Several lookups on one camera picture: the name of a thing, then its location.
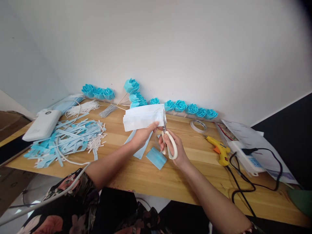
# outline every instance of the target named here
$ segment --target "scissors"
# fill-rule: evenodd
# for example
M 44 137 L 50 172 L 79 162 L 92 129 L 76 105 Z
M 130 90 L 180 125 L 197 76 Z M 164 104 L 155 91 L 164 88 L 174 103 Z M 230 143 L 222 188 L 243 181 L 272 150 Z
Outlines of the scissors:
M 173 150 L 174 150 L 174 155 L 172 156 L 172 154 L 171 154 L 171 152 L 170 152 L 170 150 L 169 150 L 169 147 L 167 146 L 169 158 L 170 158 L 170 159 L 176 159 L 176 158 L 178 157 L 178 149 L 177 149 L 177 147 L 176 147 L 175 140 L 173 139 L 173 137 L 170 135 L 170 133 L 169 133 L 169 132 L 167 131 L 167 129 L 166 129 L 166 122 L 167 122 L 167 120 L 166 120 L 166 112 L 163 111 L 163 128 L 162 128 L 163 131 L 162 131 L 162 137 L 163 137 L 165 134 L 167 134 L 167 135 L 169 136 L 169 139 L 170 139 L 170 141 L 171 141 L 171 143 L 172 143 L 172 145 L 173 145 Z M 166 155 L 166 146 L 164 147 L 162 153 L 163 153 L 164 155 Z

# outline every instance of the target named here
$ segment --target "power strip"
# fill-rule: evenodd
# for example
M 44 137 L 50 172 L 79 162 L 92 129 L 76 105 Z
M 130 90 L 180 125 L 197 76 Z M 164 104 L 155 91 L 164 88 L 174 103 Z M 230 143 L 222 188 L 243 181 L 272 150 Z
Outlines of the power strip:
M 228 146 L 233 152 L 236 152 L 236 156 L 240 161 L 241 165 L 251 175 L 258 176 L 258 173 L 266 171 L 252 155 L 244 154 L 241 149 L 244 149 L 246 147 L 239 141 L 230 141 L 228 142 Z
M 40 113 L 22 139 L 36 141 L 50 137 L 61 115 L 62 112 L 59 110 Z

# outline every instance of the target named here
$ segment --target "person's right hand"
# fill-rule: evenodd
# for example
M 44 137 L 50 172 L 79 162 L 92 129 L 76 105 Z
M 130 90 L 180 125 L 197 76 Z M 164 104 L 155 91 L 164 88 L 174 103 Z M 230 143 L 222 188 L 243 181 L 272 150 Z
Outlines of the person's right hand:
M 176 134 L 174 134 L 170 129 L 167 129 L 167 131 L 170 133 L 170 135 L 172 136 L 172 138 L 175 140 L 175 143 L 176 143 L 176 147 L 178 149 L 178 157 L 176 159 L 173 160 L 174 164 L 181 168 L 183 167 L 184 165 L 187 165 L 190 162 L 189 158 L 187 157 L 186 153 L 185 153 L 185 150 L 183 148 L 183 144 L 182 144 L 182 140 L 180 137 L 178 137 Z M 174 155 L 174 150 L 173 150 L 173 145 L 169 139 L 169 136 L 168 134 L 164 134 L 164 139 L 162 138 L 162 135 L 160 135 L 159 139 L 158 139 L 158 142 L 160 144 L 160 149 L 161 151 L 163 151 L 164 147 L 165 147 L 165 144 L 164 142 L 167 144 L 170 152 L 172 155 Z

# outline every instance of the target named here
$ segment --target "glue gun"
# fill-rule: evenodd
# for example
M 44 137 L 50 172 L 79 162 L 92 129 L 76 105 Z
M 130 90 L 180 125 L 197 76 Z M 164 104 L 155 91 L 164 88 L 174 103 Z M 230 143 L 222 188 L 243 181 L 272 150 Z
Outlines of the glue gun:
M 206 136 L 203 134 L 203 136 L 206 138 L 208 142 L 213 144 L 215 146 L 214 151 L 216 151 L 218 154 L 220 154 L 220 160 L 219 163 L 221 166 L 228 166 L 228 157 L 227 153 L 231 151 L 229 147 L 224 146 L 220 141 L 217 141 L 216 139 Z

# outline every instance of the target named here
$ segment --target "wooden tabletop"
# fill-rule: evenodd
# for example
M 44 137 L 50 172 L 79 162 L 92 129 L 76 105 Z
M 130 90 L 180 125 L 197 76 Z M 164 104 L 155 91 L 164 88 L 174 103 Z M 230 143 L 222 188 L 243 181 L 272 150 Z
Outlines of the wooden tabletop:
M 100 106 L 99 109 L 92 110 L 90 114 L 86 116 L 86 118 L 100 120 L 101 122 L 106 123 L 105 127 L 107 130 L 105 133 L 108 135 L 105 137 L 105 140 L 107 142 L 105 143 L 105 146 L 99 148 L 99 158 L 105 157 L 118 149 L 124 144 L 131 133 L 124 131 L 123 110 L 118 109 L 105 119 L 101 119 L 98 116 L 98 113 L 103 111 L 109 106 L 109 104 L 101 103 L 101 105 L 102 106 Z M 182 139 L 185 152 L 190 161 L 219 191 L 230 198 L 232 192 L 236 190 L 236 185 L 225 167 L 219 165 L 219 155 L 213 151 L 214 146 L 207 142 L 201 134 L 195 132 L 190 127 L 191 119 L 167 114 L 167 121 L 167 128 L 171 129 Z M 0 146 L 24 134 L 30 125 L 31 124 L 28 124 L 12 136 L 0 142 Z M 206 125 L 206 135 L 221 140 L 215 125 L 210 122 L 206 122 Z M 196 195 L 188 185 L 183 174 L 173 164 L 172 160 L 168 159 L 164 167 L 161 170 L 158 170 L 145 157 L 153 146 L 157 148 L 155 143 L 156 134 L 152 134 L 142 160 L 132 157 L 126 166 L 117 172 L 108 187 L 199 205 Z M 84 151 L 70 155 L 69 159 L 75 162 L 84 163 L 92 161 L 94 156 L 92 152 L 88 154 L 87 151 Z M 35 162 L 36 160 L 28 160 L 24 158 L 22 154 L 6 166 L 60 178 L 64 178 L 79 168 L 79 166 L 68 162 L 65 162 L 63 167 L 61 167 L 58 162 L 53 162 L 48 168 L 36 169 L 34 168 Z M 234 172 L 241 189 L 251 189 L 251 186 L 245 182 L 234 169 L 232 171 Z M 275 180 L 266 172 L 260 173 L 258 177 L 250 178 L 250 180 L 254 183 L 262 184 L 270 188 L 275 187 Z M 311 222 L 310 219 L 300 212 L 291 202 L 286 192 L 287 189 L 288 187 L 284 184 L 280 185 L 280 189 L 277 192 L 257 187 L 255 192 L 245 193 L 245 196 L 259 218 L 309 227 Z M 251 215 L 246 204 L 241 200 L 240 195 L 236 195 L 235 204 L 244 214 Z

